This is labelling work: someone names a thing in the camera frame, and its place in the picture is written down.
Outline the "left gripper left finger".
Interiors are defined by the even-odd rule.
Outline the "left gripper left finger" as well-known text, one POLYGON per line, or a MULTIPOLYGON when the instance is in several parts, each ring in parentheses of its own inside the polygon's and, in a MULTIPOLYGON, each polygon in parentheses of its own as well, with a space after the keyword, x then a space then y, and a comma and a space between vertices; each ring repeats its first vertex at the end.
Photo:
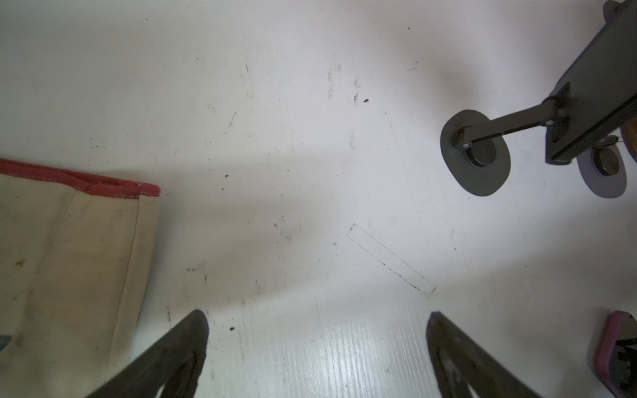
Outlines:
POLYGON ((209 326, 193 310, 91 397, 193 397, 207 351, 209 326))

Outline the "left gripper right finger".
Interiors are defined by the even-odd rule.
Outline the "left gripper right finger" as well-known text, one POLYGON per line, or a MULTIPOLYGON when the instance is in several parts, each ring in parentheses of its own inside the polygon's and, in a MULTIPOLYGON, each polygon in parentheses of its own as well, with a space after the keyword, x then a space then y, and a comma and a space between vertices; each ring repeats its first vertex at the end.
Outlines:
POLYGON ((441 312, 429 317, 426 342, 443 397, 537 396, 441 312))

